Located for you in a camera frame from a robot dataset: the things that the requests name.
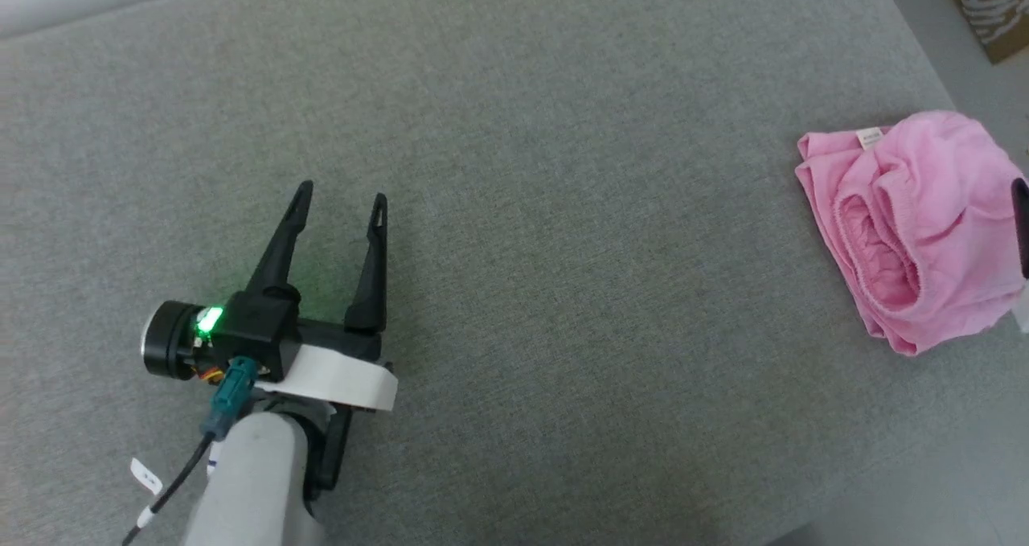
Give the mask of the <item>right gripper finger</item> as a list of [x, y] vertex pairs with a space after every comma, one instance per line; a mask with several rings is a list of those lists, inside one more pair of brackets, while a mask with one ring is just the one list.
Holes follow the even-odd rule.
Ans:
[[1029, 279], [1029, 188], [1025, 179], [1012, 182], [1012, 201], [1015, 219], [1015, 238], [1019, 252], [1019, 271]]

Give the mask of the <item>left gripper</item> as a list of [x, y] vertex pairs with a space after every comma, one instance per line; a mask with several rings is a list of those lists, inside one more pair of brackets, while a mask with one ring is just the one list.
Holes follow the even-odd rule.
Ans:
[[308, 483], [330, 492], [354, 412], [389, 412], [398, 379], [381, 363], [381, 333], [387, 325], [388, 199], [375, 195], [367, 226], [367, 253], [344, 325], [299, 316], [299, 297], [285, 289], [297, 238], [305, 230], [314, 183], [301, 181], [246, 285], [223, 306], [162, 303], [144, 329], [141, 355], [148, 372], [172, 379], [202, 379], [219, 388], [215, 410], [241, 415], [243, 392], [267, 392], [273, 402], [324, 404], [326, 425], [314, 435]]

